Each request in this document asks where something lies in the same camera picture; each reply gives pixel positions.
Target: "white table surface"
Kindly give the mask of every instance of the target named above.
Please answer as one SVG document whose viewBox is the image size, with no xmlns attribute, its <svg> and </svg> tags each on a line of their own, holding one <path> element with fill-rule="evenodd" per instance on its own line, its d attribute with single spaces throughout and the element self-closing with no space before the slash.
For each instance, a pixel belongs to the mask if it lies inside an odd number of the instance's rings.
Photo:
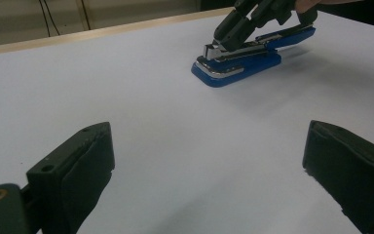
<svg viewBox="0 0 374 234">
<path fill-rule="evenodd" d="M 374 26 L 319 14 L 281 65 L 214 89 L 190 68 L 222 19 L 0 54 L 0 183 L 109 121 L 116 170 L 79 233 L 359 233 L 302 157 L 313 119 L 374 142 Z"/>
</svg>

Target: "blue stapler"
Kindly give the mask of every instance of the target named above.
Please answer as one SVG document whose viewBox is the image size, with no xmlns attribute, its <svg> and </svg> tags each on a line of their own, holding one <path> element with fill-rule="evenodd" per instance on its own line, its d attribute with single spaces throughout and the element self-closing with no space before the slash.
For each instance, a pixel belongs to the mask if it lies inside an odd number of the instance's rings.
<svg viewBox="0 0 374 234">
<path fill-rule="evenodd" d="M 214 40 L 193 63 L 192 72 L 211 87 L 223 87 L 281 63 L 278 48 L 297 44 L 315 33 L 316 9 L 298 15 L 299 25 L 245 42 L 256 27 L 290 17 L 294 0 L 239 0 L 214 31 Z"/>
</svg>

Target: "stapler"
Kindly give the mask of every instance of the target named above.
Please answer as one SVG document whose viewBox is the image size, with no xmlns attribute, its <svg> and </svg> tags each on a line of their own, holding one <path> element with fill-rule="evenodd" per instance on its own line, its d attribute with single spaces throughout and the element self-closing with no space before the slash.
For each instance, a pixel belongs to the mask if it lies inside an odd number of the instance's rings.
<svg viewBox="0 0 374 234">
<path fill-rule="evenodd" d="M 315 33 L 315 8 L 298 14 L 299 25 L 245 42 L 256 27 L 276 19 L 283 25 L 295 0 L 238 0 L 218 25 L 214 40 L 193 63 L 191 71 L 211 87 L 223 87 L 281 63 L 278 48 L 297 44 Z"/>
</svg>

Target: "wooden table edge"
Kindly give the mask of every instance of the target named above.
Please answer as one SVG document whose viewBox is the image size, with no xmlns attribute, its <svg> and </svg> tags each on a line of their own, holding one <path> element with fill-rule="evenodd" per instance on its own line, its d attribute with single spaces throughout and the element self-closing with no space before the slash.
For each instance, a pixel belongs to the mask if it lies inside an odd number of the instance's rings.
<svg viewBox="0 0 374 234">
<path fill-rule="evenodd" d="M 51 46 L 51 45 L 56 45 L 56 44 L 69 43 L 69 42 L 74 42 L 74 41 L 88 40 L 88 39 L 93 39 L 97 37 L 118 34 L 118 33 L 123 33 L 123 32 L 129 32 L 129 31 L 139 30 L 139 29 L 148 28 L 148 27 L 161 26 L 161 25 L 166 25 L 166 24 L 171 24 L 171 23 L 176 23 L 176 22 L 184 22 L 184 21 L 189 21 L 189 20 L 199 20 L 199 19 L 205 19 L 205 18 L 210 18 L 210 17 L 223 16 L 223 15 L 227 15 L 228 13 L 230 13 L 231 10 L 232 8 L 223 8 L 223 9 L 217 9 L 217 10 L 212 10 L 212 11 L 180 15 L 180 16 L 175 16 L 175 17 L 151 19 L 147 21 L 105 27 L 105 28 L 100 28 L 100 29 L 95 29 L 95 30 L 90 30 L 90 31 L 76 32 L 76 33 L 60 35 L 56 37 L 49 37 L 49 38 L 42 38 L 42 39 L 36 39 L 36 40 L 30 40 L 30 41 L 22 41 L 22 42 L 17 42 L 17 43 L 5 44 L 5 45 L 0 45 L 0 54 L 26 50 L 26 49 L 32 49 L 32 48 Z"/>
</svg>

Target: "blue stapler base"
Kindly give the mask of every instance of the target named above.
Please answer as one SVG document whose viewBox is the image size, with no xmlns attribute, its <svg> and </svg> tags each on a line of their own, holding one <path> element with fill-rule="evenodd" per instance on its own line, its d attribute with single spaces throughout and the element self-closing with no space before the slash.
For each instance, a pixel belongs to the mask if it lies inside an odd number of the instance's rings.
<svg viewBox="0 0 374 234">
<path fill-rule="evenodd" d="M 208 71 L 204 72 L 199 68 L 200 65 L 196 61 L 193 63 L 191 71 L 208 86 L 217 88 L 240 81 L 246 77 L 276 66 L 280 63 L 281 56 L 277 53 L 276 50 L 273 50 L 262 55 L 235 58 L 233 60 L 226 60 L 221 62 L 217 62 L 215 60 L 206 61 L 206 66 L 211 67 L 211 70 L 213 71 L 212 73 Z M 226 71 L 233 67 L 240 67 L 241 72 L 223 78 L 217 78 L 213 75 L 220 74 L 222 73 L 221 71 Z"/>
</svg>

